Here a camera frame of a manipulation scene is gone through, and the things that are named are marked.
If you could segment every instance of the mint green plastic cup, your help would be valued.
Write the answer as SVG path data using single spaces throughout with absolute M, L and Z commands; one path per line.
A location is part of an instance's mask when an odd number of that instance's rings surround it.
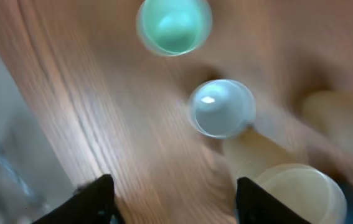
M 150 51 L 177 56 L 205 42 L 212 27 L 212 15 L 205 0 L 145 0 L 136 26 Z

